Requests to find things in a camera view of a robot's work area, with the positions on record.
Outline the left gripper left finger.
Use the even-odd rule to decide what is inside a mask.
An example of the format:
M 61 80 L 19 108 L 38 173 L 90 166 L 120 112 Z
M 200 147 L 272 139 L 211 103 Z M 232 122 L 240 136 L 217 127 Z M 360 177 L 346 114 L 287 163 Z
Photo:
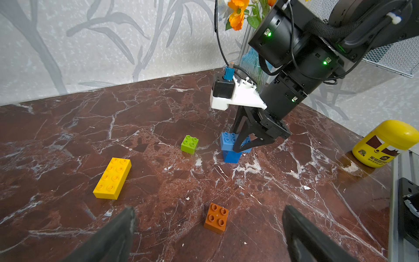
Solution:
M 126 207 L 63 261 L 126 262 L 132 249 L 135 230 L 135 211 L 132 207 Z

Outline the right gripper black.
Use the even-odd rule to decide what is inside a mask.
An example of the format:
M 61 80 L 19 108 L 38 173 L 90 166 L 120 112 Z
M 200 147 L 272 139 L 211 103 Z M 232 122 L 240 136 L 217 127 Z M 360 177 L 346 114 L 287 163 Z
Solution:
M 280 73 L 268 86 L 261 98 L 266 109 L 239 106 L 231 133 L 235 134 L 233 151 L 241 153 L 251 148 L 274 143 L 278 138 L 291 135 L 283 119 L 295 109 L 319 85 L 319 81 L 302 77 L 298 82 L 294 75 Z

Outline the green small lego brick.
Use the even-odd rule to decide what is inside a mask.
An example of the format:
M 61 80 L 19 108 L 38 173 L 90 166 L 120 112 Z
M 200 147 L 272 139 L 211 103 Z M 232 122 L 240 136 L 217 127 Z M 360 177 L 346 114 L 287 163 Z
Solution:
M 186 135 L 181 144 L 181 151 L 194 155 L 198 142 L 198 138 Z

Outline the light blue long lego brick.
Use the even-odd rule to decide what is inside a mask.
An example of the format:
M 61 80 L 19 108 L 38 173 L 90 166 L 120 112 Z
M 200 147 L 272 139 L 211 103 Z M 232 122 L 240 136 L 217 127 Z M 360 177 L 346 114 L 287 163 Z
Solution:
M 234 144 L 236 143 L 237 138 L 239 137 L 236 133 L 228 133 L 223 132 L 220 136 L 220 145 L 222 151 L 233 151 Z M 248 136 L 245 141 L 242 143 L 242 145 L 245 145 L 247 143 L 251 142 L 250 136 Z M 243 153 L 249 153 L 251 152 L 251 148 L 242 151 Z

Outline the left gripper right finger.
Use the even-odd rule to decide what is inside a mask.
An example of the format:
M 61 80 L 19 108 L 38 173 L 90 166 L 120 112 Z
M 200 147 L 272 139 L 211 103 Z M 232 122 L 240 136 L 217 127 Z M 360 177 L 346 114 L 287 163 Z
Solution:
M 282 222 L 292 262 L 357 261 L 293 206 L 285 207 Z

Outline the orange small lego brick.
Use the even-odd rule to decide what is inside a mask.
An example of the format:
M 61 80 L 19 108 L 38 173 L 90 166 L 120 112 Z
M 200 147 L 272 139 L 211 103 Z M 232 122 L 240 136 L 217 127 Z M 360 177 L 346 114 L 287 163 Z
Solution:
M 221 235 L 226 230 L 228 216 L 228 209 L 211 203 L 205 219 L 204 228 Z

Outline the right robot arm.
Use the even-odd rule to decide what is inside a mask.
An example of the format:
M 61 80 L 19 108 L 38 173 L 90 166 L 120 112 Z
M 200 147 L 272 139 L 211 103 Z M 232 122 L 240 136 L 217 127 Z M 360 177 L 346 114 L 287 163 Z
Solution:
M 320 84 L 344 78 L 345 60 L 356 66 L 371 50 L 418 34 L 418 1 L 339 1 L 327 22 L 299 1 L 276 2 L 249 41 L 262 70 L 274 67 L 260 94 L 266 109 L 238 108 L 233 150 L 287 139 L 283 119 Z

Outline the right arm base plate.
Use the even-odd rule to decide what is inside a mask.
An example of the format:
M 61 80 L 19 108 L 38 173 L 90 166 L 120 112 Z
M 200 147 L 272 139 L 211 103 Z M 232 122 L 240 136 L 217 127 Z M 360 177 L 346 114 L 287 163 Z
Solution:
M 406 178 L 398 180 L 398 231 L 419 247 L 419 187 Z

